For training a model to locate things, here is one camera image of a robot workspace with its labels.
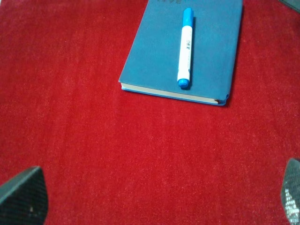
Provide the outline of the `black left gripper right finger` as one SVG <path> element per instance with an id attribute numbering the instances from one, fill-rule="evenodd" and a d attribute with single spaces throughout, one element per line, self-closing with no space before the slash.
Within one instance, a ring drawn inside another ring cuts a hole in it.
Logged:
<path id="1" fill-rule="evenodd" d="M 281 188 L 281 202 L 288 222 L 300 224 L 300 160 L 289 159 Z"/>

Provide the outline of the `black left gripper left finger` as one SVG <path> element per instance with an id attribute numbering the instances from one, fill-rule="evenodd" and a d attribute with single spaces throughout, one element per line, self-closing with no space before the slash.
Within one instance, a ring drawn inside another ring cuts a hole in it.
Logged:
<path id="1" fill-rule="evenodd" d="M 48 212 L 43 170 L 31 166 L 0 186 L 2 225 L 42 225 Z"/>

